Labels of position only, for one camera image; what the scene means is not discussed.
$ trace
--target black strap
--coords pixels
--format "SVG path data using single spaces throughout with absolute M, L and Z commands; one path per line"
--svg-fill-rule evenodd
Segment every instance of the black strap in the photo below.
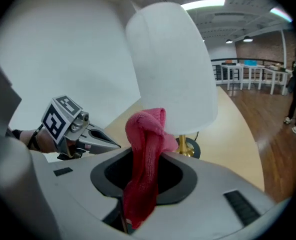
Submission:
M 13 130 L 12 131 L 12 134 L 14 135 L 14 137 L 16 138 L 16 139 L 19 139 L 20 138 L 20 134 L 22 133 L 22 131 L 21 130 Z
M 35 147 L 38 151 L 40 151 L 40 147 L 39 147 L 39 145 L 38 145 L 38 143 L 37 143 L 37 139 L 36 139 L 36 138 L 37 138 L 37 134 L 38 134 L 38 132 L 41 130 L 42 127 L 43 127 L 43 125 L 40 125 L 40 126 L 38 127 L 38 129 L 35 130 L 35 131 L 33 132 L 32 136 L 31 136 L 31 138 L 30 138 L 30 140 L 29 140 L 29 142 L 28 142 L 28 145 L 27 145 L 27 148 L 28 148 L 28 149 L 30 149 L 31 144 L 33 144 L 34 147 Z

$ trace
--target wooden floor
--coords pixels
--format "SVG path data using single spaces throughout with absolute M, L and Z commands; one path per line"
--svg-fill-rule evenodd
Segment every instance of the wooden floor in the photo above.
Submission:
M 229 95 L 245 118 L 258 146 L 262 162 L 265 191 L 276 202 L 290 197 L 296 188 L 296 135 L 290 125 L 283 124 L 288 114 L 292 95 L 282 96 L 276 86 L 270 95 L 270 85 L 252 85 L 251 90 L 240 90 L 239 85 L 225 84 Z

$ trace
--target white wall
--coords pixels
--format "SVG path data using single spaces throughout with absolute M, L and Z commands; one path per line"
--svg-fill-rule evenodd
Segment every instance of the white wall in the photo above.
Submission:
M 17 0 L 0 25 L 0 66 L 21 96 L 10 127 L 35 129 L 66 94 L 104 128 L 140 98 L 113 0 Z
M 205 40 L 205 45 L 212 60 L 237 57 L 234 43 L 226 43 L 223 39 L 210 38 Z

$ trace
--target brick wall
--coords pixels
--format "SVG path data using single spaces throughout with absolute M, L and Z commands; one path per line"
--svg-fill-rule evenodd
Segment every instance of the brick wall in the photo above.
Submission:
M 291 69 L 292 62 L 295 61 L 296 34 L 293 31 L 284 31 L 284 35 L 287 45 L 287 68 Z M 257 35 L 253 37 L 252 42 L 238 41 L 235 45 L 237 57 L 283 62 L 283 44 L 280 31 Z

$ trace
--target cream tabletop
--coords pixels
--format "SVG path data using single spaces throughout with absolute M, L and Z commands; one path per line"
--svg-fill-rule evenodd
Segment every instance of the cream tabletop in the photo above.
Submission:
M 221 87 L 217 89 L 218 116 L 199 132 L 197 138 L 200 159 L 227 167 L 264 191 L 261 160 L 252 133 L 233 101 Z M 140 110 L 142 105 L 138 100 L 105 129 L 122 147 L 130 146 L 125 124 L 131 115 Z M 195 136 L 191 134 L 187 137 L 194 139 Z

